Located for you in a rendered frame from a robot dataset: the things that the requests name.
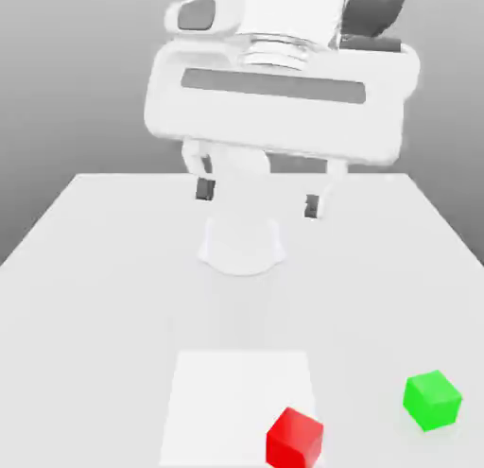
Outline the wide flat white gripper body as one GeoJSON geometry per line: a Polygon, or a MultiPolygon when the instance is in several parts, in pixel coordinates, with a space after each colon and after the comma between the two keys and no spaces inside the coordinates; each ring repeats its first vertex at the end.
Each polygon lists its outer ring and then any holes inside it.
{"type": "Polygon", "coordinates": [[[414,49],[322,52],[302,71],[245,66],[242,50],[215,41],[163,46],[147,86],[147,129],[350,164],[399,157],[405,102],[421,68],[414,49]]]}

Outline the small green cube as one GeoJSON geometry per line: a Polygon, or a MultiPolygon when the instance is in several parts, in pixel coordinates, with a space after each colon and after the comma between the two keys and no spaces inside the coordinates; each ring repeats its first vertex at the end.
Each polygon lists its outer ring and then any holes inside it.
{"type": "Polygon", "coordinates": [[[462,394],[440,370],[406,380],[403,407],[423,432],[454,424],[461,403],[462,394]]]}

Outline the small red cube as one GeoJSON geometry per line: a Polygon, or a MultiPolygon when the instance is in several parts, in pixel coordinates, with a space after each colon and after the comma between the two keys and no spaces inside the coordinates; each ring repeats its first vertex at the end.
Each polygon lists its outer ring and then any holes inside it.
{"type": "Polygon", "coordinates": [[[323,424],[287,407],[266,436],[266,462],[273,468],[315,468],[323,424]]]}

